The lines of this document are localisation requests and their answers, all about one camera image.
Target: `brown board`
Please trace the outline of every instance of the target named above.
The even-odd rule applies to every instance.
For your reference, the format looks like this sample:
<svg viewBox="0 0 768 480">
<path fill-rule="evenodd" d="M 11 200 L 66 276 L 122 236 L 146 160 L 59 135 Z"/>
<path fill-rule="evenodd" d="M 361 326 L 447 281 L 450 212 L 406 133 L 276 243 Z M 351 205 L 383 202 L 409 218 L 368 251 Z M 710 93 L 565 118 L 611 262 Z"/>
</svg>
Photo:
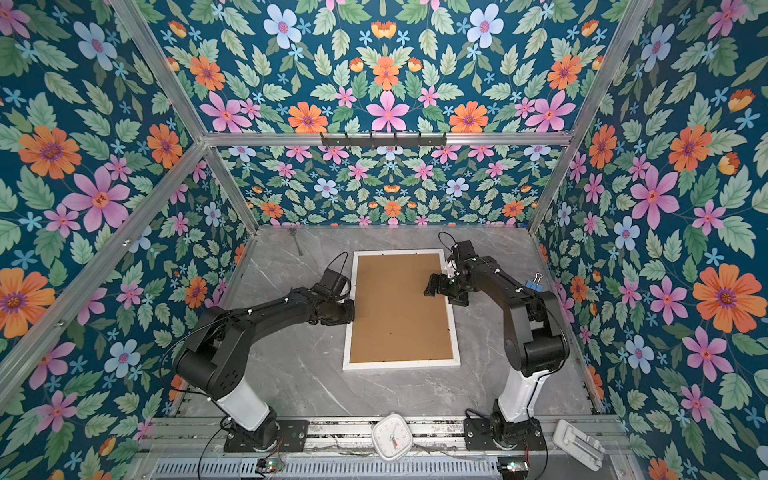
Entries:
<svg viewBox="0 0 768 480">
<path fill-rule="evenodd" d="M 356 254 L 349 363 L 454 358 L 450 306 L 424 296 L 429 276 L 442 271 L 439 253 L 427 252 Z"/>
</svg>

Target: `white picture frame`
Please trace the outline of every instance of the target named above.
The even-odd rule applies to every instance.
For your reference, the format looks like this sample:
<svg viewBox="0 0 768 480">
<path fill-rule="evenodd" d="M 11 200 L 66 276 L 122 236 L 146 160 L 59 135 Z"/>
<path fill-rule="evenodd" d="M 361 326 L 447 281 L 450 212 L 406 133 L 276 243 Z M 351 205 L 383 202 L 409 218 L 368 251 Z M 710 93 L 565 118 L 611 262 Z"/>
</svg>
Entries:
<svg viewBox="0 0 768 480">
<path fill-rule="evenodd" d="M 421 249 L 421 250 L 366 250 L 357 251 L 354 253 L 352 263 L 352 278 L 350 279 L 352 285 L 349 291 L 349 298 L 355 299 L 355 289 L 357 284 L 357 265 L 360 257 L 372 256 L 372 255 L 416 255 L 416 254 L 437 254 L 440 259 L 440 268 L 443 273 L 446 271 L 445 254 L 441 248 L 433 249 Z M 462 364 L 461 358 L 458 354 L 458 340 L 456 337 L 456 324 L 453 319 L 453 308 L 448 303 L 448 297 L 443 297 L 445 301 L 445 311 L 448 315 L 448 328 L 450 330 L 451 337 L 451 350 L 453 352 L 452 359 L 440 359 L 440 360 L 404 360 L 395 362 L 355 362 L 349 361 L 349 356 L 352 350 L 352 333 L 355 328 L 355 323 L 347 323 L 346 325 L 346 338 L 344 339 L 344 360 L 342 365 L 343 371 L 361 371 L 361 370 L 394 370 L 394 369 L 425 369 L 435 367 L 455 367 Z"/>
</svg>

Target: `black mounting plate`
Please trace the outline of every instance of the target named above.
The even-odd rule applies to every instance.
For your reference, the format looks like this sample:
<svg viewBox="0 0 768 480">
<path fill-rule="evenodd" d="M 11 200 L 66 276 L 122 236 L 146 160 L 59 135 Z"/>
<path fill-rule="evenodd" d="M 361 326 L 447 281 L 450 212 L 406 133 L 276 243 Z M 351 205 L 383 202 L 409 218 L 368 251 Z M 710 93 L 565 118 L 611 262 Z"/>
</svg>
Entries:
<svg viewBox="0 0 768 480">
<path fill-rule="evenodd" d="M 304 442 L 306 442 L 306 432 L 310 427 L 308 420 L 277 420 L 278 442 L 280 437 L 283 443 L 280 444 L 281 452 L 303 452 Z M 243 435 L 234 433 L 232 438 L 227 437 L 224 443 L 226 453 L 253 453 L 256 450 L 248 444 Z"/>
<path fill-rule="evenodd" d="M 531 419 L 531 421 L 537 427 L 538 432 L 541 432 L 539 421 L 537 419 Z M 504 450 L 494 442 L 491 436 L 491 423 L 487 419 L 464 419 L 464 442 L 467 450 Z M 530 434 L 523 437 L 520 444 L 513 447 L 513 449 L 525 450 L 526 444 L 528 450 L 543 452 L 547 448 L 546 441 L 542 435 L 537 437 L 535 434 Z"/>
</svg>

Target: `gray marble surface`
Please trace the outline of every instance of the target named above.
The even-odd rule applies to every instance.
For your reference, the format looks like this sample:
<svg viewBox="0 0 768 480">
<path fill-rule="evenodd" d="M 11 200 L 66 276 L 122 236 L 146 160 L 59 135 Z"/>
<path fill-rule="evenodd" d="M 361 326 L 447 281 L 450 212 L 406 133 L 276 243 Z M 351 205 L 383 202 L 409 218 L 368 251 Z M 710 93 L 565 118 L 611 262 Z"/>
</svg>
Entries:
<svg viewBox="0 0 768 480">
<path fill-rule="evenodd" d="M 311 286 L 341 251 L 440 247 L 436 227 L 299 228 L 259 231 L 253 255 L 229 308 L 257 305 L 291 287 Z M 544 268 L 528 233 L 521 228 L 453 227 L 456 240 L 472 240 L 478 255 L 494 257 L 520 281 Z M 504 389 L 509 363 L 502 347 L 502 311 L 484 293 L 472 293 L 470 306 L 454 306 L 461 366 L 381 372 L 343 372 L 345 326 L 302 324 L 281 330 L 250 350 L 246 379 L 278 415 L 463 415 L 471 407 L 490 412 Z M 571 357 L 545 383 L 536 403 L 539 414 L 581 414 L 591 403 Z M 204 399 L 184 403 L 181 415 L 219 415 Z"/>
</svg>

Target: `robotic arm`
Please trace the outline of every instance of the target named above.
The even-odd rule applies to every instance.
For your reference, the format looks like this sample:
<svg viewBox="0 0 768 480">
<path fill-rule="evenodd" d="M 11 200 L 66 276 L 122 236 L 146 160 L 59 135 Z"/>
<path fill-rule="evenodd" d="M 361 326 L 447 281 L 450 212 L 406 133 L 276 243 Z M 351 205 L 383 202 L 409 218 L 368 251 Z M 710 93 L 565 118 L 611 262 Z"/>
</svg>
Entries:
<svg viewBox="0 0 768 480">
<path fill-rule="evenodd" d="M 311 289 L 292 289 L 277 300 L 245 309 L 208 309 L 174 361 L 174 369 L 203 390 L 233 420 L 233 430 L 256 450 L 276 441 L 276 413 L 243 377 L 250 346 L 297 323 L 342 325 L 355 316 L 352 300 L 340 300 L 349 279 L 326 269 Z"/>
<path fill-rule="evenodd" d="M 501 447 L 512 447 L 538 429 L 532 417 L 541 385 L 568 357 L 560 305 L 552 292 L 541 292 L 537 283 L 524 286 L 492 257 L 476 255 L 468 240 L 456 243 L 451 253 L 449 275 L 432 274 L 424 294 L 439 293 L 449 303 L 467 306 L 469 292 L 482 291 L 502 308 L 504 350 L 511 369 L 494 403 L 491 433 Z"/>
</svg>

